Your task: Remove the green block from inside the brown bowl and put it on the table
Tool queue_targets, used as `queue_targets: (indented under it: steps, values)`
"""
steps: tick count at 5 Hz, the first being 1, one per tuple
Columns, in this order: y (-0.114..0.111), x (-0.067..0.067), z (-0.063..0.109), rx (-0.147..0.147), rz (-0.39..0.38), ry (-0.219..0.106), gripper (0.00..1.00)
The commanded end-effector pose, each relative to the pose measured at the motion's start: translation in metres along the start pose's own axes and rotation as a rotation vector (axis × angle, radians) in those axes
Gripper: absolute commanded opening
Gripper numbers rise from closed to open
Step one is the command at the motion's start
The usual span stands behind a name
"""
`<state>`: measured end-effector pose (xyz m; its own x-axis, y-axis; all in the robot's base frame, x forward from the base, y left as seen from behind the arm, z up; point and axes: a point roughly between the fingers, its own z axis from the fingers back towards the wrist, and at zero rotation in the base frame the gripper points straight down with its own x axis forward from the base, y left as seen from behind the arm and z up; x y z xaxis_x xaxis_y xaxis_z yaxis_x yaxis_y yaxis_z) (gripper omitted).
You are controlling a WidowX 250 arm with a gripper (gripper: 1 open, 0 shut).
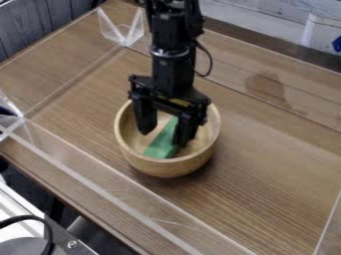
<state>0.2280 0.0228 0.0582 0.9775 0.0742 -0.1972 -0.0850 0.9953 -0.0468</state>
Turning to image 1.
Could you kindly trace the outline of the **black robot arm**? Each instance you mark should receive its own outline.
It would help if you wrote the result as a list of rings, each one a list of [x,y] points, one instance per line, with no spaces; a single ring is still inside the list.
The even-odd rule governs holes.
[[[146,12],[153,34],[153,74],[130,76],[129,98],[139,132],[147,134],[155,129],[158,112],[163,111],[178,118],[173,143],[185,146],[206,123],[212,104],[193,85],[204,17],[198,0],[146,0]]]

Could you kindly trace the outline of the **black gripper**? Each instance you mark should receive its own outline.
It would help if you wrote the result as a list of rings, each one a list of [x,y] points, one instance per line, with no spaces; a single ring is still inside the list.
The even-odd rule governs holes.
[[[206,123],[212,99],[194,87],[196,57],[153,57],[153,74],[130,75],[129,98],[139,132],[147,135],[158,125],[158,111],[178,117],[174,143],[179,146],[194,139],[198,126]]]

